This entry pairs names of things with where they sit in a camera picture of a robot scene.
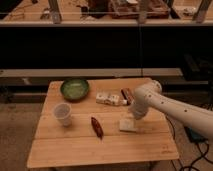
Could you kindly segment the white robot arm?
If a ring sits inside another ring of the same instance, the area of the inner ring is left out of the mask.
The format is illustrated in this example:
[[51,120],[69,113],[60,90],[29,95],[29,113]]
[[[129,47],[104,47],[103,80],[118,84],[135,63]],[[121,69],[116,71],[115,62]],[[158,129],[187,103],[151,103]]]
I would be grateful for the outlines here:
[[162,86],[156,80],[134,89],[134,99],[129,110],[136,120],[146,116],[152,107],[213,140],[213,111],[168,98],[161,92]]

